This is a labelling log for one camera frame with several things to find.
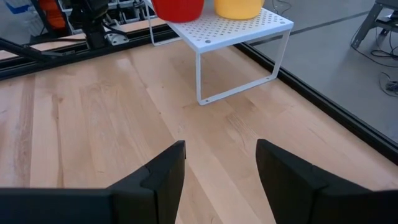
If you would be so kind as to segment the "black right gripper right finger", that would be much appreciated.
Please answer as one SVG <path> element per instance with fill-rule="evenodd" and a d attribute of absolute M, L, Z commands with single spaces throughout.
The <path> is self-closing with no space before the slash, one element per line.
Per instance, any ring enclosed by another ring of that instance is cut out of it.
<path fill-rule="evenodd" d="M 397 223 L 396 190 L 369 190 L 265 139 L 256 164 L 277 223 Z"/>

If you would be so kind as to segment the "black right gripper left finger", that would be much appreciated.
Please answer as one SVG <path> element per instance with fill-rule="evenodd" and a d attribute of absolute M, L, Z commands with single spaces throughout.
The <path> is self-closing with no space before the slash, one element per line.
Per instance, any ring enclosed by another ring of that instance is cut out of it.
<path fill-rule="evenodd" d="M 106 188 L 2 188 L 1 223 L 175 223 L 185 141 Z"/>

